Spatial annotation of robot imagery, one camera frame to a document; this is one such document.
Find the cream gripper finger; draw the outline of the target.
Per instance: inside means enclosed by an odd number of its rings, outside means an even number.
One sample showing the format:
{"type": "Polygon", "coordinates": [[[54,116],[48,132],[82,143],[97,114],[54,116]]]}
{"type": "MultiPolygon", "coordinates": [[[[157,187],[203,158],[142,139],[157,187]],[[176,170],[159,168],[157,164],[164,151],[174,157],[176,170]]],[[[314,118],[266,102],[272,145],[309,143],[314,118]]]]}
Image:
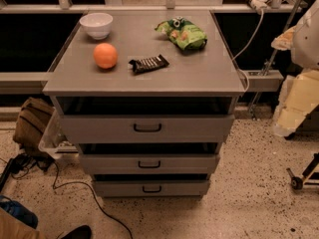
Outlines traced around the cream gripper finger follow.
{"type": "Polygon", "coordinates": [[[280,51],[290,50],[292,47],[294,32],[295,26],[287,29],[284,33],[282,33],[272,41],[271,47],[280,51]]]}
{"type": "Polygon", "coordinates": [[[288,136],[319,106],[319,71],[305,69],[283,82],[273,116],[273,132],[288,136]]]}

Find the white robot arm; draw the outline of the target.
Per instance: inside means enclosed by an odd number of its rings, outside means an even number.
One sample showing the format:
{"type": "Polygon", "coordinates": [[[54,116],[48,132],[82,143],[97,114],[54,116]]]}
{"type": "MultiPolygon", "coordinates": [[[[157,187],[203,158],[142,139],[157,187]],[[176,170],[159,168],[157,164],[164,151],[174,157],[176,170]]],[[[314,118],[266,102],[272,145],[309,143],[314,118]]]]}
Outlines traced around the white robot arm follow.
{"type": "Polygon", "coordinates": [[[285,137],[319,106],[319,0],[271,46],[289,50],[291,61],[302,68],[297,77],[288,76],[283,82],[273,117],[274,134],[285,137]]]}

